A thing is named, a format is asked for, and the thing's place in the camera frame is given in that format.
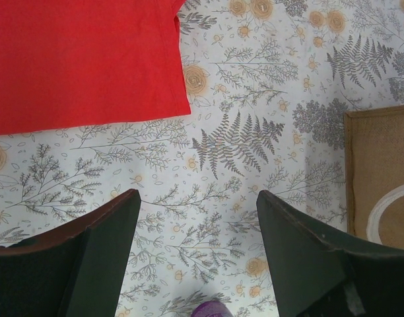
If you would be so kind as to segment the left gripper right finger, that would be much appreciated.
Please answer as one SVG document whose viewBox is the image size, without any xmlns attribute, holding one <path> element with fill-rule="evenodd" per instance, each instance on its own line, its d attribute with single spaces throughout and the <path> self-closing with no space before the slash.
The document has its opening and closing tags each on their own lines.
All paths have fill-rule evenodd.
<svg viewBox="0 0 404 317">
<path fill-rule="evenodd" d="M 267 190 L 256 206 L 279 316 L 404 316 L 404 250 L 340 231 Z"/>
</svg>

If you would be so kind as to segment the purple fanta can front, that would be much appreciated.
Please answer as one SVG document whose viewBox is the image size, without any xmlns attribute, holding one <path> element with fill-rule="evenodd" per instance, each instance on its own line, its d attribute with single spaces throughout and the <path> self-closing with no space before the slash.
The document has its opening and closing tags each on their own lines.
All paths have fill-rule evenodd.
<svg viewBox="0 0 404 317">
<path fill-rule="evenodd" d="M 222 302 L 210 300 L 196 307 L 191 317 L 233 317 L 233 315 Z"/>
</svg>

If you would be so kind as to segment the brown jute canvas bag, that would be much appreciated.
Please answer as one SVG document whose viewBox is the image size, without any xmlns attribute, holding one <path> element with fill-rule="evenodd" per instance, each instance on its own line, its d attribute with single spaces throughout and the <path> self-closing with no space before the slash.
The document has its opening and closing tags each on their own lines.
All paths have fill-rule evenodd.
<svg viewBox="0 0 404 317">
<path fill-rule="evenodd" d="M 346 112 L 347 230 L 404 249 L 404 106 Z"/>
</svg>

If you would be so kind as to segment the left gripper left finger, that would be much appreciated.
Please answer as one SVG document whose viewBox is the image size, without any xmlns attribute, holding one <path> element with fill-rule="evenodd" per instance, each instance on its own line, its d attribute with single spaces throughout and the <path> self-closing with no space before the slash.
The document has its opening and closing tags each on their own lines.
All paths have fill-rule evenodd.
<svg viewBox="0 0 404 317">
<path fill-rule="evenodd" d="M 114 316 L 141 207 L 138 190 L 0 246 L 0 316 Z"/>
</svg>

